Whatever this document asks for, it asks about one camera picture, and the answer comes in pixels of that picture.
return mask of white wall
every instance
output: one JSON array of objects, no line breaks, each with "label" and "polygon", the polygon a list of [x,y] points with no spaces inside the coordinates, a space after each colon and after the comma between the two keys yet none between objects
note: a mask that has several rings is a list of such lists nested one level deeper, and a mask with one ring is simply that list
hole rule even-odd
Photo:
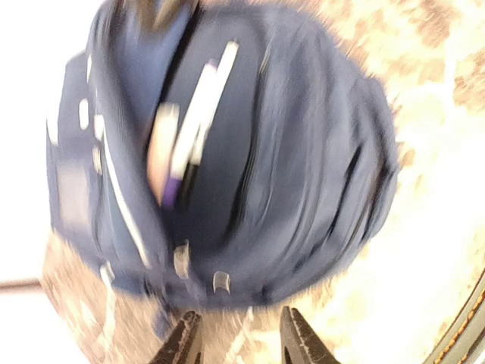
[{"label": "white wall", "polygon": [[54,102],[52,75],[84,49],[100,3],[0,2],[0,282],[40,273],[49,232],[45,114]]}]

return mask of zipper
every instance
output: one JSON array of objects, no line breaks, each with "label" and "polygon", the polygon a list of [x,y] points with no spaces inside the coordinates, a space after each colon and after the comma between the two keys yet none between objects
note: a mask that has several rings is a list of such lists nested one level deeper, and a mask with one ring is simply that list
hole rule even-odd
[{"label": "zipper", "polygon": [[227,235],[229,237],[232,237],[236,234],[245,216],[248,190],[254,177],[253,170],[254,170],[256,154],[258,151],[259,120],[261,116],[261,104],[262,104],[262,99],[264,95],[262,86],[265,85],[265,81],[266,81],[268,57],[269,57],[269,51],[267,49],[264,52],[263,61],[261,63],[261,67],[258,72],[258,81],[256,83],[256,93],[255,93],[255,109],[252,116],[253,125],[252,125],[252,133],[251,133],[251,146],[249,148],[249,157],[244,171],[244,178],[242,179],[241,187],[239,189],[239,193],[237,197],[237,203],[235,204],[236,212],[235,212],[234,218],[232,219],[233,222],[229,225],[227,229]]}]

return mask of fabric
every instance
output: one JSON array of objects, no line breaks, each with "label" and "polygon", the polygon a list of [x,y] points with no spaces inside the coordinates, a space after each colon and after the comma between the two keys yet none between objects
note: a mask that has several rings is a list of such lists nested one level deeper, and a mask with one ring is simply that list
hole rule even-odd
[{"label": "fabric", "polygon": [[[184,308],[269,305],[345,268],[382,227],[398,171],[392,115],[379,82],[306,14],[235,4],[184,23],[186,10],[147,42],[117,2],[96,15],[86,54],[67,66],[58,145],[48,144],[52,225],[94,269],[110,262],[115,287]],[[160,208],[146,178],[155,110],[176,103],[183,120],[203,65],[232,40],[239,52],[189,207]],[[62,219],[59,201],[77,185],[58,195],[63,163],[85,173],[88,228]],[[182,279],[174,250],[186,241]],[[215,289],[218,276],[228,289]]]}]

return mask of reflective strip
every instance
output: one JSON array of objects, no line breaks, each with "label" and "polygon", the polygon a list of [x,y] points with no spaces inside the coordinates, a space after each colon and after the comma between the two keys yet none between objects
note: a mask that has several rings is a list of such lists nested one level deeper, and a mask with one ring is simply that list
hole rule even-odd
[{"label": "reflective strip", "polygon": [[139,232],[139,228],[136,225],[136,222],[131,215],[131,211],[128,208],[127,202],[125,201],[123,194],[121,193],[120,184],[118,183],[118,178],[116,175],[116,171],[114,170],[113,160],[111,159],[111,153],[109,152],[108,147],[108,139],[106,138],[105,133],[105,156],[106,156],[106,165],[108,166],[108,173],[111,180],[111,184],[113,185],[114,190],[114,197],[116,198],[116,202],[118,207],[120,208],[121,216],[123,216],[123,220],[127,226],[128,231],[130,232],[131,238],[138,249],[139,257],[141,258],[143,265],[150,269],[152,265],[150,264],[148,253],[146,252],[145,243],[143,243],[143,238],[141,233]]},{"label": "reflective strip", "polygon": [[189,241],[174,250],[175,272],[180,279],[189,279],[190,249]]},{"label": "reflective strip", "polygon": [[222,288],[230,294],[230,276],[228,273],[216,271],[212,280],[212,286],[214,288],[214,292],[218,288]]},{"label": "reflective strip", "polygon": [[82,99],[79,103],[79,126],[86,130],[89,126],[89,104],[87,99]]},{"label": "reflective strip", "polygon": [[99,148],[95,146],[92,148],[92,163],[94,164],[94,169],[97,174],[102,174],[102,167],[101,167],[101,152]]},{"label": "reflective strip", "polygon": [[106,287],[111,287],[111,282],[114,281],[114,272],[110,262],[106,262],[99,268],[99,275]]},{"label": "reflective strip", "polygon": [[94,135],[97,140],[101,141],[103,133],[105,132],[105,118],[103,115],[94,115]]},{"label": "reflective strip", "polygon": [[87,70],[86,70],[86,82],[89,82],[89,76],[91,75],[91,65],[92,65],[91,55],[88,55]]}]

